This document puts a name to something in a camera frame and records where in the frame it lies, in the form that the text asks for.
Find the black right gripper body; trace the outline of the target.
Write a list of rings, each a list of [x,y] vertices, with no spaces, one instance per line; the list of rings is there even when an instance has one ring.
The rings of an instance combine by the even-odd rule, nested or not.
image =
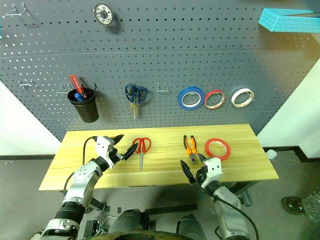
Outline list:
[[[203,166],[199,168],[195,175],[195,181],[200,187],[206,187],[208,185],[208,167]]]

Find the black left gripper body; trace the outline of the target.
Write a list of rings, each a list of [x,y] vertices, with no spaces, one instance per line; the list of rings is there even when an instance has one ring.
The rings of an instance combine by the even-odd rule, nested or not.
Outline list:
[[[116,141],[113,139],[111,141],[111,144],[108,148],[108,164],[110,167],[113,167],[117,162],[124,159],[124,156],[120,153],[118,153],[118,150],[115,148]]]

